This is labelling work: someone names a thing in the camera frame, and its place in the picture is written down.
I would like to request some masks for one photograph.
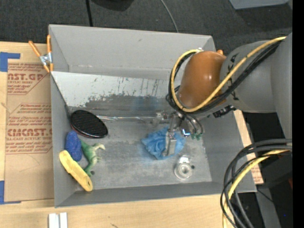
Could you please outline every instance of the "black floor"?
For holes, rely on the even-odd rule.
[[[229,0],[163,1],[169,11],[161,0],[90,0],[93,25],[211,35],[216,49],[222,49],[226,55],[243,44],[287,36],[293,31],[292,1],[240,10],[235,10]],[[89,26],[85,3],[85,0],[0,0],[0,41],[45,43],[49,24]],[[255,141],[282,136],[273,114],[247,114],[246,119]],[[288,187],[283,188],[276,190],[282,195],[273,195],[280,202],[286,191],[288,199],[292,197]],[[252,196],[244,195],[243,199],[253,207]],[[292,227],[292,219],[284,219],[281,225]],[[263,224],[257,221],[257,227]]]

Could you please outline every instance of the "orange object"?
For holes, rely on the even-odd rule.
[[[43,67],[44,69],[49,73],[50,71],[53,71],[54,69],[54,64],[52,63],[52,48],[51,48],[51,42],[50,42],[51,36],[48,35],[47,36],[47,54],[42,55],[38,48],[36,47],[36,45],[34,44],[33,41],[29,41],[29,45],[32,47],[34,53],[40,58],[41,62],[43,63]]]
[[[185,107],[198,106],[216,89],[225,59],[222,50],[202,51],[190,58],[178,91],[179,100]]]

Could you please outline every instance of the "table surface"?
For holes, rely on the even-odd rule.
[[[0,51],[16,51],[25,43],[0,42]],[[30,47],[22,51],[24,57]],[[1,79],[5,73],[0,72]],[[5,97],[6,80],[0,80],[0,97]],[[236,112],[238,127],[244,146],[250,144],[250,137],[243,115]],[[5,119],[0,118],[0,132],[5,132]],[[4,166],[5,144],[0,142],[0,167]],[[22,201],[0,205],[0,227],[48,227],[48,214],[67,212],[68,227],[222,227],[220,195],[206,195],[177,199],[161,199],[68,208],[54,208],[53,199]]]

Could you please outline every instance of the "blue cloth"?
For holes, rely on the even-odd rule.
[[[170,156],[162,156],[162,152],[166,148],[166,133],[169,127],[164,127],[159,131],[149,133],[147,138],[141,139],[142,143],[145,145],[146,150],[154,155],[158,160],[164,160],[171,156],[174,156],[181,152],[186,142],[186,139],[181,136],[178,132],[174,133],[174,137],[176,138],[176,146],[174,155]]]
[[[65,150],[69,152],[72,159],[76,162],[82,158],[81,141],[77,136],[77,133],[72,130],[67,134]]]

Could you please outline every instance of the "yellow cable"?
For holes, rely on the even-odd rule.
[[[175,94],[175,90],[174,90],[174,76],[175,76],[175,71],[176,71],[176,68],[178,66],[178,64],[180,63],[180,61],[185,57],[187,56],[188,54],[190,53],[194,53],[194,52],[201,52],[202,50],[199,50],[199,49],[194,49],[194,50],[190,50],[190,51],[186,51],[184,54],[182,54],[179,59],[177,59],[173,69],[172,69],[172,73],[171,73],[171,92],[172,92],[172,96],[173,96],[173,99],[174,99],[174,102],[176,103],[176,105],[182,109],[183,106],[180,104],[180,102],[178,101],[178,99],[176,98],[176,94]]]
[[[176,64],[174,65],[173,69],[172,69],[172,75],[171,75],[171,93],[173,96],[173,100],[175,102],[175,104],[184,112],[195,112],[199,109],[201,109],[202,107],[204,107],[220,90],[221,88],[224,86],[224,84],[232,77],[232,75],[239,69],[239,67],[246,62],[246,60],[248,58],[250,58],[251,56],[253,56],[256,52],[258,52],[259,50],[273,44],[276,43],[280,40],[285,39],[286,37],[278,37],[275,38],[273,40],[267,41],[265,43],[263,43],[262,45],[258,46],[257,48],[255,48],[254,50],[252,50],[251,52],[249,52],[245,57],[243,57],[242,60],[239,61],[239,63],[230,71],[229,74],[227,74],[227,76],[224,78],[224,80],[218,85],[218,87],[209,95],[209,97],[203,101],[201,104],[199,104],[198,106],[194,107],[194,108],[185,108],[182,106],[182,104],[179,102],[179,100],[176,97],[175,91],[174,91],[174,75],[175,75],[175,70],[176,67],[179,63],[179,61],[181,60],[182,57],[184,57],[184,54],[188,54],[188,52],[184,53],[176,62]]]
[[[265,153],[264,155],[272,155],[272,154],[280,154],[282,152],[286,152],[286,151],[289,151],[289,150],[272,150],[272,151],[269,151],[267,153]],[[231,196],[234,192],[234,190],[237,188],[238,184],[240,183],[241,180],[243,180],[244,176],[256,165],[256,164],[259,164],[260,162],[262,162],[263,160],[269,158],[269,156],[265,156],[265,157],[260,157],[258,159],[255,159],[253,161],[251,161],[247,167],[240,172],[240,174],[236,177],[235,181],[232,183],[230,189],[229,189],[229,192],[228,192],[228,197],[229,199],[231,199]],[[227,212],[227,208],[228,208],[228,205],[227,205],[227,202],[225,201],[225,204],[224,204],[224,209],[225,211]],[[227,224],[226,224],[226,217],[223,213],[223,227],[226,228],[227,227]]]

